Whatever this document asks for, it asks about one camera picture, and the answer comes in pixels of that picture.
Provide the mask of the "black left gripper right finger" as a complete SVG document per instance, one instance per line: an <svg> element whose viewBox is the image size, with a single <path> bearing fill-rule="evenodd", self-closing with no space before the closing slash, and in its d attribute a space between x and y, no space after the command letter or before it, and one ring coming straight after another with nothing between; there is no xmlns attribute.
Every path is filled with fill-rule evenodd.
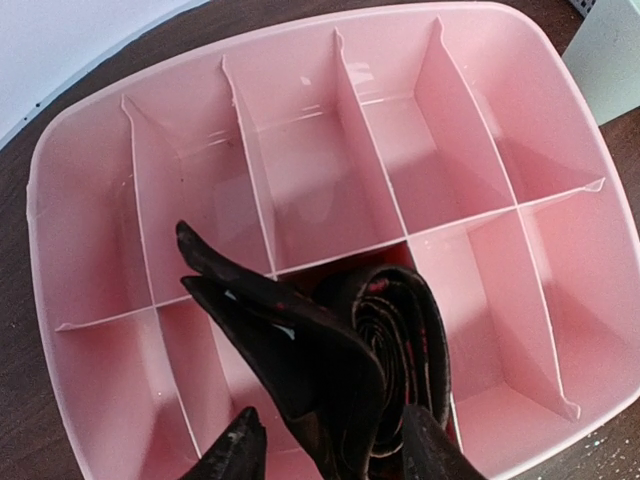
<svg viewBox="0 0 640 480"><path fill-rule="evenodd" d="M453 445L428 410L419 405L406 405L402 419L404 479L485 479Z"/></svg>

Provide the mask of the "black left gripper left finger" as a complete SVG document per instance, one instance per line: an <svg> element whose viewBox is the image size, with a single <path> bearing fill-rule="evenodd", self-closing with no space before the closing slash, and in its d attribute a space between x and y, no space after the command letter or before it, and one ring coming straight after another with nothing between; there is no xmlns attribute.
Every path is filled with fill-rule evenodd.
<svg viewBox="0 0 640 480"><path fill-rule="evenodd" d="M188 479L266 478L267 432L255 407L244 408L187 472Z"/></svg>

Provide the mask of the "dark floral patterned tie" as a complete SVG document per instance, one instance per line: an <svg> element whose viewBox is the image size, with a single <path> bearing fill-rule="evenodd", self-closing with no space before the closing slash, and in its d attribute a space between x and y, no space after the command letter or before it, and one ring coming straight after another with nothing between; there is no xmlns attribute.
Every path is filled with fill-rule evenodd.
<svg viewBox="0 0 640 480"><path fill-rule="evenodd" d="M447 425L445 328L416 270L358 266L304 294L221 255L185 221L176 238L191 269L182 285L250 366L323 477L401 478L408 405Z"/></svg>

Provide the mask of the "pink divided organizer box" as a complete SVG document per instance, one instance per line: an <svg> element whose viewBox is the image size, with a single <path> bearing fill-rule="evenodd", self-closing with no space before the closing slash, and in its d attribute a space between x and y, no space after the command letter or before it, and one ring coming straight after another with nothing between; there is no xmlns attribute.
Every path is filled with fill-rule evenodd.
<svg viewBox="0 0 640 480"><path fill-rule="evenodd" d="M244 407L271 479L318 471L181 285L180 220L312 288L417 269L443 315L450 431L507 479L639 396L639 238L544 32L490 2L308 18L175 56L69 107L27 186L34 296L87 479L172 479Z"/></svg>

